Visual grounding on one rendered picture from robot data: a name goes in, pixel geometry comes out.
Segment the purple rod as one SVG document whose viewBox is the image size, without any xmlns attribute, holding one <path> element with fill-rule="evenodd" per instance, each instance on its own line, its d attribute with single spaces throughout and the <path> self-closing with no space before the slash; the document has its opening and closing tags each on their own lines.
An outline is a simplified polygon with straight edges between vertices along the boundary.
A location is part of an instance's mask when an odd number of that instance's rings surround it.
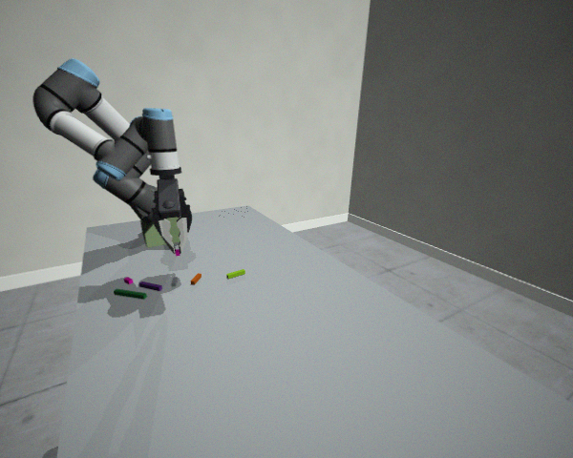
<svg viewBox="0 0 573 458">
<path fill-rule="evenodd" d="M 148 288 L 148 289 L 157 290 L 157 291 L 160 291 L 162 289 L 161 285 L 157 285 L 157 284 L 153 284 L 153 283 L 149 283 L 149 282 L 144 282 L 144 281 L 139 283 L 139 287 Z"/>
</svg>

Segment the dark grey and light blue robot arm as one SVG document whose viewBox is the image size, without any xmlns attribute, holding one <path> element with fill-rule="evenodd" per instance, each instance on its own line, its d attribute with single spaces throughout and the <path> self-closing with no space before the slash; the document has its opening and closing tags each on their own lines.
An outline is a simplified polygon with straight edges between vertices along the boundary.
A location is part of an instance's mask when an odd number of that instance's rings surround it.
<svg viewBox="0 0 573 458">
<path fill-rule="evenodd" d="M 97 89 L 99 84 L 89 67 L 71 58 L 36 88 L 35 112 L 47 129 L 94 157 L 94 182 L 130 205 L 142 221 L 153 221 L 155 191 L 159 217 L 180 217 L 176 178 L 158 179 L 158 187 L 140 179 L 150 162 L 153 170 L 180 168 L 172 112 L 145 108 L 142 116 L 129 124 L 103 98 Z M 74 118 L 74 109 L 88 116 L 113 140 Z"/>
</svg>

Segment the dark green rod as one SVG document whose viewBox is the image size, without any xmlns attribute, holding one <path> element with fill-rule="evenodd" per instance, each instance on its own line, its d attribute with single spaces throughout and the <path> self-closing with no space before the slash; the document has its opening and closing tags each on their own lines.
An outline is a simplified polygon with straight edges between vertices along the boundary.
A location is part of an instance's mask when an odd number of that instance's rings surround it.
<svg viewBox="0 0 573 458">
<path fill-rule="evenodd" d="M 121 289 L 116 289 L 114 291 L 115 295 L 118 296 L 124 296 L 124 297 L 130 297 L 130 298 L 137 298 L 137 299 L 145 299 L 147 298 L 146 293 L 140 293 L 140 292 L 134 292 L 134 291 L 128 291 L 128 290 L 121 290 Z"/>
</svg>

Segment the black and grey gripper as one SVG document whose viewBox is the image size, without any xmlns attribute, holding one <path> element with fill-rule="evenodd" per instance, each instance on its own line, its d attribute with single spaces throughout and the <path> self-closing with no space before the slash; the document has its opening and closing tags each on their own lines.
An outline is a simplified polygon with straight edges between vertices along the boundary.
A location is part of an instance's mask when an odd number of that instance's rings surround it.
<svg viewBox="0 0 573 458">
<path fill-rule="evenodd" d="M 168 179 L 168 178 L 175 178 L 176 174 L 180 174 L 181 173 L 181 167 L 178 169 L 170 169 L 170 170 L 153 170 L 150 169 L 150 174 L 153 176 L 159 176 L 159 179 Z M 171 176 L 162 176 L 162 175 L 171 175 Z M 186 201 L 186 197 L 184 196 L 184 192 L 183 189 L 179 189 L 180 191 L 180 208 L 181 208 L 181 216 L 178 217 L 179 219 L 177 220 L 177 226 L 180 229 L 180 233 L 179 233 L 179 239 L 180 239 L 180 244 L 179 244 L 179 249 L 180 249 L 180 254 L 184 248 L 187 236 L 188 236 L 188 232 L 191 226 L 191 222 L 192 222 L 192 214 L 190 211 L 190 205 L 185 203 Z M 153 212 L 153 216 L 152 216 L 152 220 L 153 223 L 156 227 L 156 229 L 158 230 L 159 234 L 161 235 L 161 237 L 163 238 L 163 240 L 165 241 L 165 243 L 167 244 L 167 246 L 169 247 L 169 249 L 176 254 L 176 250 L 175 250 L 175 244 L 173 244 L 172 242 L 172 236 L 169 233 L 169 230 L 171 228 L 170 225 L 170 221 L 167 219 L 161 219 L 159 217 L 159 212 L 158 212 L 158 191 L 155 191 L 154 193 L 154 200 L 153 202 L 156 203 L 156 207 L 152 208 L 152 212 Z"/>
</svg>

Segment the lime green rod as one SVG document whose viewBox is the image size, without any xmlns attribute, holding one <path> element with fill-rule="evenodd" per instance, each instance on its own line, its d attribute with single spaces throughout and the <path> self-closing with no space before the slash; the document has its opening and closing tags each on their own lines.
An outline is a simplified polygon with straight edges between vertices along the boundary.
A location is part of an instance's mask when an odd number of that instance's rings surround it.
<svg viewBox="0 0 573 458">
<path fill-rule="evenodd" d="M 243 274 L 245 274 L 245 270 L 244 270 L 244 269 L 239 270 L 239 271 L 235 271 L 235 272 L 232 272 L 232 273 L 229 273 L 229 274 L 226 274 L 226 276 L 227 276 L 228 279 L 231 279 L 231 278 L 234 278 L 234 277 L 243 275 Z"/>
</svg>

